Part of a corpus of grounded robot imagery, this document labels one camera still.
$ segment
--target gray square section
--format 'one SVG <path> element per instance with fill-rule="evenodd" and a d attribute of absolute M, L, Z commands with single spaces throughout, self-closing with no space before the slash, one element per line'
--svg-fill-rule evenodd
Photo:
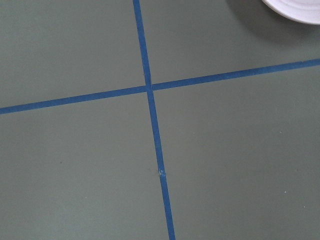
<path fill-rule="evenodd" d="M 0 239 L 168 239 L 145 93 L 0 115 Z"/>
<path fill-rule="evenodd" d="M 320 57 L 320 27 L 261 0 L 141 0 L 153 83 Z"/>
<path fill-rule="evenodd" d="M 155 92 L 177 240 L 320 238 L 319 75 Z"/>
<path fill-rule="evenodd" d="M 144 85 L 127 0 L 0 2 L 0 107 Z"/>

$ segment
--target white bowl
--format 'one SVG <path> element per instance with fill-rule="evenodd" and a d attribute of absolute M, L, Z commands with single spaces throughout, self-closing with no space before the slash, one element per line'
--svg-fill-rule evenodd
<path fill-rule="evenodd" d="M 262 0 L 280 15 L 305 24 L 320 25 L 320 0 Z"/>

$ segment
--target white plate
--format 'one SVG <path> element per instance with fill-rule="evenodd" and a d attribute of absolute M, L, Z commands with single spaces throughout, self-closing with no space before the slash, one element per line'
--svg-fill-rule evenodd
<path fill-rule="evenodd" d="M 305 24 L 320 25 L 320 0 L 262 0 L 282 16 Z"/>

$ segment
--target blue tape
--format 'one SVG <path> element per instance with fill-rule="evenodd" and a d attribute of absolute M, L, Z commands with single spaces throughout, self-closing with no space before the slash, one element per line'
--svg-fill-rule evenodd
<path fill-rule="evenodd" d="M 274 66 L 264 66 L 264 67 L 252 68 L 247 70 L 232 71 L 232 72 L 220 73 L 220 74 L 209 75 L 209 76 L 200 76 L 200 77 L 188 78 L 183 80 L 168 81 L 168 82 L 153 84 L 152 88 L 154 91 L 162 90 L 162 89 L 171 89 L 171 88 L 177 88 L 182 86 L 203 84 L 203 83 L 216 82 L 216 81 L 228 80 L 228 79 L 236 79 L 236 78 L 242 78 L 242 77 L 253 76 L 253 75 L 308 68 L 308 67 L 314 67 L 319 65 L 320 65 L 320 58 L 307 60 L 307 61 L 285 63 L 285 64 L 274 65 Z"/>
<path fill-rule="evenodd" d="M 97 99 L 107 99 L 112 97 L 118 97 L 123 95 L 130 95 L 130 94 L 137 94 L 137 93 L 144 93 L 147 91 L 146 86 L 135 86 L 130 88 L 124 88 L 119 90 L 112 90 L 112 91 L 104 91 L 80 96 L 72 96 L 48 101 L 40 101 L 16 106 L 8 106 L 0 108 L 0 115 L 1 114 L 9 114 L 33 109 L 41 109 L 41 108 L 48 108 L 53 106 L 65 105 L 65 104 L 74 104 L 80 103 L 85 101 L 92 101 Z"/>
<path fill-rule="evenodd" d="M 145 30 L 144 30 L 144 25 L 142 20 L 140 1 L 133 0 L 133 7 L 134 7 L 134 14 L 135 14 L 136 28 L 138 32 L 138 38 L 139 38 L 142 66 L 143 66 L 143 72 L 144 72 L 144 80 L 146 85 L 146 93 L 148 97 L 155 154 L 156 154 L 156 160 L 157 160 L 158 171 L 160 176 L 160 184 L 161 184 L 161 190 L 162 190 L 166 225 L 168 229 L 169 239 L 175 240 L 176 239 L 175 229 L 174 229 L 174 223 L 172 218 L 168 184 L 167 184 L 167 176 L 166 176 L 164 157 L 163 157 L 162 146 L 161 146 L 156 103 L 155 103 L 155 97 L 154 97 L 153 87 L 151 83 L 150 65 L 149 65 L 149 58 L 148 58 L 148 51 L 147 51 L 147 44 L 146 44 L 146 38 L 145 38 Z"/>

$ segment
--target gray floor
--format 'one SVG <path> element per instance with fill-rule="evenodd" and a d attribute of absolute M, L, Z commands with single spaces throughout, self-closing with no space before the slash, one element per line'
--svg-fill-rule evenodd
<path fill-rule="evenodd" d="M 152 83 L 320 58 L 260 0 L 141 0 Z M 145 85 L 131 1 L 0 1 L 0 108 Z M 320 67 L 154 92 L 177 240 L 320 238 Z M 168 240 L 145 92 L 0 115 L 0 240 Z"/>

